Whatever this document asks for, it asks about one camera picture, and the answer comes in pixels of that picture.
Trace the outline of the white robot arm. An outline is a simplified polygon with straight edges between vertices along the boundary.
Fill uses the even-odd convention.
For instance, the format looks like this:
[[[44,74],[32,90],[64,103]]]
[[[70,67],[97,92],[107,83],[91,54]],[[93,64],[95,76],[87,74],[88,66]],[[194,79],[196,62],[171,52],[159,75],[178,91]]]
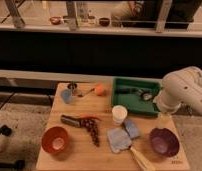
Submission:
[[[191,66],[166,74],[155,104],[162,113],[173,114],[181,103],[202,115],[202,70]]]

